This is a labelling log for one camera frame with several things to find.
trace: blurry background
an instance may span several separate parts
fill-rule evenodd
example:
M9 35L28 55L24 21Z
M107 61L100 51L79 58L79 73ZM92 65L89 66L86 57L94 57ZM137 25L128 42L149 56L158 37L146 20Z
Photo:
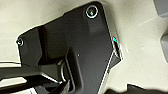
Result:
M0 62L20 62L17 37L50 22L63 13L92 0L0 0ZM160 38L168 32L168 18L157 15L153 0L99 0L106 5L106 17L113 35L115 23L123 60L111 69L105 90L126 90L127 84L168 91L168 63ZM14 67L19 64L2 64ZM5 79L0 87L26 82ZM31 94L30 90L17 94Z

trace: bolt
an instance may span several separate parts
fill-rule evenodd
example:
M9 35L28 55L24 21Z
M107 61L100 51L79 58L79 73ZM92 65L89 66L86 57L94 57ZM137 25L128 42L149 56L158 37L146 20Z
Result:
M19 38L16 43L19 45L19 46L23 46L23 40L21 38Z

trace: black panel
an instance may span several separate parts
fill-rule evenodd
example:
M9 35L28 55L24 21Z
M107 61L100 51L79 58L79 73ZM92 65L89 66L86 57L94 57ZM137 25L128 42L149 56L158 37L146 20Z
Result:
M98 9L95 18L86 15L90 5ZM113 50L100 3L78 7L20 37L26 40L26 45L19 47L23 64L49 64L64 58L71 79L70 94L98 93Z

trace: gray surface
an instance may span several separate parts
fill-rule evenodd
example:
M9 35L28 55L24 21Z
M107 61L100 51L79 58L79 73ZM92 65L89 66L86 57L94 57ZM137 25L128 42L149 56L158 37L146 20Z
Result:
M154 0L157 13L160 17L168 17L168 0Z
M161 44L166 61L168 62L168 34L161 38Z

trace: mounting hole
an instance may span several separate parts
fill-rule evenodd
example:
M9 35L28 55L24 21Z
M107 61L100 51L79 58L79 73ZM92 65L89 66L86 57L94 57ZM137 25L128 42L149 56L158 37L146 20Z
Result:
M23 46L23 40L21 38L19 38L16 43L19 45L19 46Z
M98 14L98 9L95 5L90 5L87 9L86 9L86 15L89 18L95 18Z

